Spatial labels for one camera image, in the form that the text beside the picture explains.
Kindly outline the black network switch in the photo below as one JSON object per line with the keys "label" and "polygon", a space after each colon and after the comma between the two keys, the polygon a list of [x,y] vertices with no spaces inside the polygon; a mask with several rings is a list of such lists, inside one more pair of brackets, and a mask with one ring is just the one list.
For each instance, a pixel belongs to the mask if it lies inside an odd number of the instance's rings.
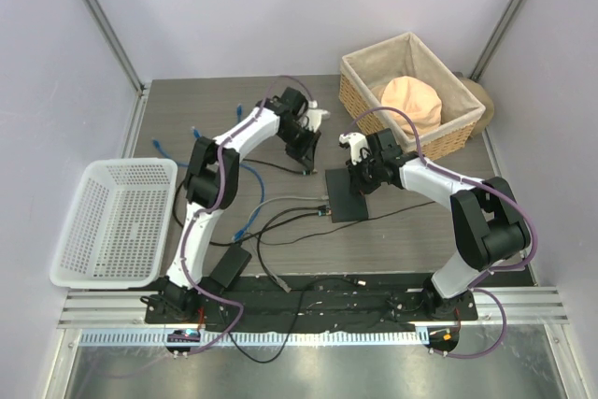
{"label": "black network switch", "polygon": [[349,172],[345,168],[326,170],[325,181],[333,223],[369,218],[366,200],[361,194],[351,191]]}

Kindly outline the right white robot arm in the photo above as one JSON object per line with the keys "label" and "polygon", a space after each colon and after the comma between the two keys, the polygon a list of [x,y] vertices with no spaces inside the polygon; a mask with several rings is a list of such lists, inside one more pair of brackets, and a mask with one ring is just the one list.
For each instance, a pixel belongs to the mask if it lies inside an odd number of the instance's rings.
{"label": "right white robot arm", "polygon": [[353,192],[369,194],[388,184],[450,211],[456,251],[422,286],[421,305],[430,318],[444,319],[484,272],[532,243],[503,178],[464,178],[415,151],[404,151],[389,129],[343,134],[339,146],[350,153],[346,166]]}

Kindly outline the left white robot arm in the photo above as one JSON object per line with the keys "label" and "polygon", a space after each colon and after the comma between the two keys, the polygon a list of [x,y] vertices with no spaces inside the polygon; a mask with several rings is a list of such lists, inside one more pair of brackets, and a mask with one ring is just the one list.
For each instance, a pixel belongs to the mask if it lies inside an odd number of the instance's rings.
{"label": "left white robot arm", "polygon": [[313,171],[320,127],[329,117],[330,112],[316,101],[288,87],[282,95],[258,102],[230,130],[195,141],[182,184],[187,207],[177,255],[158,294],[175,321],[187,323],[198,314],[198,281],[206,251],[222,213],[237,195],[240,163],[265,140],[277,136],[290,158]]}

